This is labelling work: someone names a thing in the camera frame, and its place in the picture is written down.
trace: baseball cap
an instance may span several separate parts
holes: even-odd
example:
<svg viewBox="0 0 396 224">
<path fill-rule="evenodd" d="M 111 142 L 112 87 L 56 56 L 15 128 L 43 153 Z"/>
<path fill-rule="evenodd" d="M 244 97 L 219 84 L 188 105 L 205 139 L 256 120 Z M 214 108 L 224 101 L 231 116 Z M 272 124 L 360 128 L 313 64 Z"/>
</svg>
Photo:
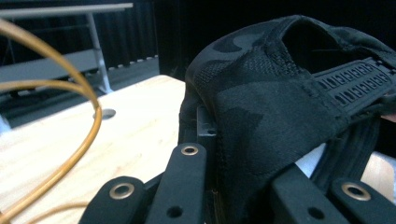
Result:
<svg viewBox="0 0 396 224">
<path fill-rule="evenodd" d="M 204 105 L 217 124 L 209 172 L 225 223 L 265 220 L 271 180 L 323 143 L 325 159 L 312 177 L 320 189 L 335 176 L 361 175 L 380 116 L 396 112 L 395 67 L 395 51 L 374 37 L 299 15 L 203 49 L 186 72 L 179 143 L 193 141 L 196 108 Z"/>
</svg>

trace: grommet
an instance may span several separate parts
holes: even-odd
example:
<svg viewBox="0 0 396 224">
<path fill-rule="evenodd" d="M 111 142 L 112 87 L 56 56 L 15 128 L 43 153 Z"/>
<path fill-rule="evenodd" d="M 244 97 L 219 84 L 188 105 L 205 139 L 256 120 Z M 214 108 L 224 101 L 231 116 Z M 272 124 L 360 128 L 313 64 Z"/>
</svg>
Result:
<svg viewBox="0 0 396 224">
<path fill-rule="evenodd" d="M 111 188 L 109 195 L 114 200 L 128 198 L 134 193 L 134 185 L 130 183 L 121 183 Z"/>
<path fill-rule="evenodd" d="M 198 153 L 198 148 L 186 146 L 181 149 L 181 153 L 185 156 L 193 156 Z"/>
<path fill-rule="evenodd" d="M 370 201 L 371 200 L 370 193 L 366 189 L 362 188 L 361 186 L 359 186 L 357 184 L 344 183 L 341 186 L 341 188 L 347 196 L 349 196 L 353 199 L 356 199 L 359 201 Z"/>
</svg>

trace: light wood surface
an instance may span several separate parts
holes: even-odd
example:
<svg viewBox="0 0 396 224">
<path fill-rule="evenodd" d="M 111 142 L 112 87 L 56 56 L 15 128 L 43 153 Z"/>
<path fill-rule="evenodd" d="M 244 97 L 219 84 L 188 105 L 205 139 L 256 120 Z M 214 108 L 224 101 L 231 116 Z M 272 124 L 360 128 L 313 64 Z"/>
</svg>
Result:
<svg viewBox="0 0 396 224">
<path fill-rule="evenodd" d="M 64 203 L 87 202 L 108 180 L 128 175 L 150 180 L 163 172 L 177 145 L 178 111 L 184 83 L 157 76 L 100 98 L 115 109 L 104 120 L 91 149 L 44 198 L 12 220 L 25 223 Z M 0 136 L 0 210 L 28 193 L 63 163 L 92 125 L 90 103 L 77 105 Z M 40 223 L 77 223 L 83 209 Z"/>
<path fill-rule="evenodd" d="M 366 165 L 361 182 L 366 183 L 388 200 L 394 202 L 394 176 L 392 165 L 380 156 L 373 154 Z"/>
</svg>

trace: dark background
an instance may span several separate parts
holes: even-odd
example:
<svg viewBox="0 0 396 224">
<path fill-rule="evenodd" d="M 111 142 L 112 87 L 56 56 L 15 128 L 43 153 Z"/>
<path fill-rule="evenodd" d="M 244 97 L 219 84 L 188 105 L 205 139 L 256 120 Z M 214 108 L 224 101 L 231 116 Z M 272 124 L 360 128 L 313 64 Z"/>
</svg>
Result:
<svg viewBox="0 0 396 224">
<path fill-rule="evenodd" d="M 0 0 L 0 8 L 123 2 L 132 1 Z M 151 1 L 134 1 L 134 7 L 127 8 L 122 12 L 93 14 L 107 68 L 117 67 L 119 64 L 129 65 L 130 62 L 157 55 L 153 13 L 153 3 Z M 62 54 L 92 47 L 88 22 L 84 15 L 15 20 L 14 22 L 42 38 Z M 0 36 L 0 66 L 40 58 L 39 55 L 19 44 L 12 42 L 11 46 L 8 45 L 7 39 Z"/>
<path fill-rule="evenodd" d="M 183 79 L 192 59 L 214 40 L 294 14 L 361 30 L 396 49 L 394 0 L 157 0 L 161 73 Z"/>
</svg>

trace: wire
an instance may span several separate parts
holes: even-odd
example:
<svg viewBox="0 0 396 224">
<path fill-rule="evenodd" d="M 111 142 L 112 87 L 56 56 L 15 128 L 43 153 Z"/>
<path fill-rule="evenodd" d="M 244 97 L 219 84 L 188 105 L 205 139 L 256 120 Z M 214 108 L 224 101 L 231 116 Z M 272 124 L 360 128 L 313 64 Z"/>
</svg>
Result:
<svg viewBox="0 0 396 224">
<path fill-rule="evenodd" d="M 88 81 L 79 73 L 79 71 L 69 63 L 59 52 L 53 49 L 44 41 L 40 40 L 36 36 L 24 31 L 22 28 L 0 19 L 0 35 L 5 35 L 8 38 L 17 41 L 24 46 L 34 50 L 44 57 L 51 58 L 61 67 L 63 67 L 73 77 L 77 84 L 71 84 L 68 82 L 56 81 L 56 80 L 38 80 L 38 81 L 22 81 L 22 82 L 10 82 L 3 83 L 0 85 L 0 90 L 12 90 L 22 88 L 34 88 L 38 86 L 48 86 L 56 89 L 69 90 L 78 92 L 87 97 L 91 102 L 93 109 L 95 110 L 95 118 L 90 132 L 80 144 L 74 154 L 62 164 L 55 172 L 53 172 L 45 181 L 39 184 L 32 192 L 18 200 L 7 208 L 3 214 L 0 214 L 0 224 L 9 223 L 9 221 L 20 214 L 32 203 L 42 197 L 48 190 L 53 188 L 82 158 L 91 146 L 95 136 L 99 132 L 99 128 L 102 122 L 102 108 L 96 98 L 96 94 L 91 88 Z"/>
<path fill-rule="evenodd" d="M 39 222 L 47 217 L 53 216 L 57 213 L 64 212 L 64 211 L 70 210 L 70 209 L 85 208 L 87 206 L 88 206 L 88 203 L 68 203 L 68 204 L 60 205 L 58 207 L 51 208 L 49 211 L 47 211 L 43 214 L 40 214 L 37 217 L 34 217 L 30 221 L 28 221 L 27 224 L 36 224 L 37 222 Z"/>
</svg>

